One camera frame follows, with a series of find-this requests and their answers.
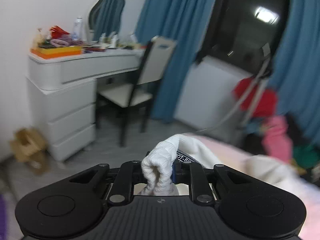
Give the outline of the black and white chair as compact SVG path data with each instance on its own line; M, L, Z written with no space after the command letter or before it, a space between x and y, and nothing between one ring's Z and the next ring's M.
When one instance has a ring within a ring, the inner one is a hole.
M97 87L95 117L99 118L101 102L116 107L122 117L119 146L126 145L127 127L132 109L145 108L140 131L142 133L146 131L154 100L176 45L177 42L174 40L162 36L153 37L148 42L131 81Z

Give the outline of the black garment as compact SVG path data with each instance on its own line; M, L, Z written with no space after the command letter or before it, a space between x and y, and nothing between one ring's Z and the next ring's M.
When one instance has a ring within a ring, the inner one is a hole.
M296 124L291 114L285 114L287 121L287 136L292 140L293 146L309 146L310 142L303 137L303 132ZM242 141L241 149L253 155L267 155L262 145L264 133L261 132L260 126L263 119L252 119L247 125L246 135Z

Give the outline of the orange box on table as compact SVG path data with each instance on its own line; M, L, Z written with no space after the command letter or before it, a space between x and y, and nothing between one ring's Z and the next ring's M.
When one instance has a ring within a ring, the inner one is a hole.
M31 48L30 52L42 59L55 59L58 57L74 56L82 54L81 46L61 47L61 48Z

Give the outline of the brown cardboard box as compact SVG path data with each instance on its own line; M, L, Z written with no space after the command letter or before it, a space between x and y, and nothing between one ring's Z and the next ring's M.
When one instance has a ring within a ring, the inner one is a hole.
M15 132L14 139L9 141L15 159L27 165L35 175L48 170L46 139L35 128L23 128Z

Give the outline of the right blue curtain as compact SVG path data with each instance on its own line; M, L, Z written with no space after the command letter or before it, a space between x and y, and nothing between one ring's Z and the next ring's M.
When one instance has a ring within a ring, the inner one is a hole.
M290 0L269 85L279 97L277 112L291 113L304 137L318 145L319 0Z

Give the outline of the pink garment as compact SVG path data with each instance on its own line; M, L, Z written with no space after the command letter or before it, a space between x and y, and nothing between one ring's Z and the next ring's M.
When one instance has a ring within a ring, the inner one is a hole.
M293 143L287 135L287 121L284 116L268 117L263 122L262 146L268 156L285 163L292 159Z

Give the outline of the vanity mirror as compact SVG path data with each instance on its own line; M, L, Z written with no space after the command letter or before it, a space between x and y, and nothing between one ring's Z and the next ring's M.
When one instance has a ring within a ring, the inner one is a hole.
M88 16L92 41L98 41L102 34L109 37L119 33L124 7L125 0L98 0L95 3Z

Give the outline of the green garment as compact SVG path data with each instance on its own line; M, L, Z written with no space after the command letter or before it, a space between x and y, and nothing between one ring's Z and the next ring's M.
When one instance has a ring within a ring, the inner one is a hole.
M308 169L319 163L319 149L313 145L297 145L293 147L293 158L299 167Z

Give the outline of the red garment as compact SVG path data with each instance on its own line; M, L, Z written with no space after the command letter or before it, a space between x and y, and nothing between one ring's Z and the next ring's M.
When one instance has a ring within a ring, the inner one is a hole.
M249 87L251 82L253 81L252 77L247 77L240 80L235 88L233 89L233 95L236 99L240 99L240 97L244 94L245 90ZM253 87L253 90L249 93L249 96L244 100L244 102L240 105L240 109L242 111L247 111L255 93L257 92L258 85ZM252 117L253 118L265 118L269 116L273 116L276 112L276 106L278 102L277 94L272 89L265 89L258 105L256 106Z

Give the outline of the dark window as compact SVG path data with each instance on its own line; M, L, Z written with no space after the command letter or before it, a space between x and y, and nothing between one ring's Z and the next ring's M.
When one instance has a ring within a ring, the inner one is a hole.
M262 47L274 54L289 14L290 0L215 0L196 61L218 58L249 73L263 62Z

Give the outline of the white dressing table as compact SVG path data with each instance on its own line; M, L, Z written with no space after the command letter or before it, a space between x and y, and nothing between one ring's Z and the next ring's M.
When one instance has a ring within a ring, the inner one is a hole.
M63 162L95 140L97 79L137 69L143 50L108 49L43 59L29 55L28 99L32 125Z

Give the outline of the white knit sweater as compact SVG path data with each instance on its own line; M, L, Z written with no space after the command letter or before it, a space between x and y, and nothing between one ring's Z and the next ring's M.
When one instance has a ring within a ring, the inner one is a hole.
M140 191L145 196L177 195L178 189L172 182L172 167L177 160L177 151L182 151L204 168L223 164L212 151L196 138L176 134L159 142L142 160L141 168L146 186Z

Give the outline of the pastel rainbow bed sheet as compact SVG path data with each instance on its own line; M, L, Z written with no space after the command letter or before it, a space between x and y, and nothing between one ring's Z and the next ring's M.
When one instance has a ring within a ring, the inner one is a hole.
M319 187L300 178L295 169L276 158L251 155L232 145L187 133L201 141L219 160L235 170L260 179L299 197L307 215L299 233L301 239L319 239Z

